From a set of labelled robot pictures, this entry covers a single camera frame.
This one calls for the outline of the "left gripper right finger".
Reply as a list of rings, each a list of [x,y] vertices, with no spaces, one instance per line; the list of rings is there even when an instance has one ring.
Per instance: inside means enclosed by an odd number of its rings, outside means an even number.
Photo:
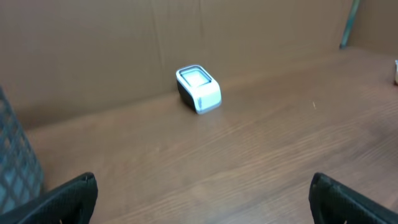
[[[397,214],[331,177],[317,172],[308,195],[315,224],[397,223]]]

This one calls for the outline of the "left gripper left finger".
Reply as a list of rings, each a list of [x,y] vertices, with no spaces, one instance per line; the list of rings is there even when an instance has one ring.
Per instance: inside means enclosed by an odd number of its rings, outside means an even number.
[[[95,175],[85,172],[1,215],[1,224],[89,224],[97,197]]]

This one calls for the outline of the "white cosmetic tube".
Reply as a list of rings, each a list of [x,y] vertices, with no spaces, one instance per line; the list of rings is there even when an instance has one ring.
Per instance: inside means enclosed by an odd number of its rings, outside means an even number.
[[[398,85],[398,60],[395,60],[394,83],[395,83],[396,85]]]

